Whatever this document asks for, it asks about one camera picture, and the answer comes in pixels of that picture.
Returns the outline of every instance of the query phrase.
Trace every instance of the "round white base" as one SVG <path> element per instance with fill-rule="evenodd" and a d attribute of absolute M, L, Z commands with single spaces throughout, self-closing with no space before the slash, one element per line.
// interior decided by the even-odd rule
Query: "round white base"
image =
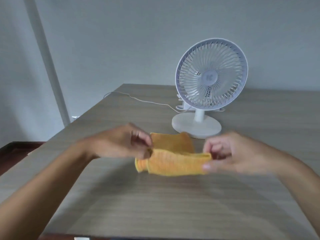
<path fill-rule="evenodd" d="M 172 118 L 172 127 L 179 133 L 187 132 L 192 138 L 205 139 L 218 135 L 221 124 L 214 118 L 205 115 L 203 122 L 194 121 L 194 113 L 179 113 Z"/>

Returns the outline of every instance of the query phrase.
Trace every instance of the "fan hub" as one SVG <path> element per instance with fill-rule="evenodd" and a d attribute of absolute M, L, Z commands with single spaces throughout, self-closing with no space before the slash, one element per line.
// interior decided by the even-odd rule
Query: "fan hub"
<path fill-rule="evenodd" d="M 201 76 L 203 85 L 211 86 L 218 80 L 218 73 L 216 70 L 205 71 Z"/>

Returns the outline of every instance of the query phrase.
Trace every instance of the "folded cloth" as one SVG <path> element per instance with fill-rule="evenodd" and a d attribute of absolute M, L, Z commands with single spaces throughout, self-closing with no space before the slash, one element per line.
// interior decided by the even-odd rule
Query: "folded cloth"
<path fill-rule="evenodd" d="M 202 165 L 211 159 L 210 153 L 194 153 L 188 133 L 177 135 L 151 133 L 153 149 L 149 159 L 135 159 L 137 171 L 162 176 L 206 174 Z"/>

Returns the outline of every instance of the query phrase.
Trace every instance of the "tabletop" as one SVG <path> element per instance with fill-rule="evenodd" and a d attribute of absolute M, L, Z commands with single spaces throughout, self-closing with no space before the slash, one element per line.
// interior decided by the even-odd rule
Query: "tabletop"
<path fill-rule="evenodd" d="M 123 84 L 117 91 L 176 106 L 174 86 Z M 287 151 L 320 173 L 320 92 L 244 89 L 222 125 Z M 0 202 L 70 144 L 133 122 L 148 132 L 176 134 L 168 106 L 112 93 L 0 177 Z M 203 140 L 193 139 L 197 151 Z M 313 239 L 315 233 L 274 177 L 138 174 L 134 161 L 91 162 L 51 219 L 47 233 L 122 238 Z"/>

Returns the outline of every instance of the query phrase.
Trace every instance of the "forearm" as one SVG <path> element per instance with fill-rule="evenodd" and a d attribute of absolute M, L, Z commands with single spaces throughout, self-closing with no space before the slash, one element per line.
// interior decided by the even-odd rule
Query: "forearm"
<path fill-rule="evenodd" d="M 38 238 L 91 160 L 80 148 L 71 146 L 0 205 L 1 240 Z"/>
<path fill-rule="evenodd" d="M 285 172 L 278 176 L 320 236 L 320 177 L 293 157 Z"/>

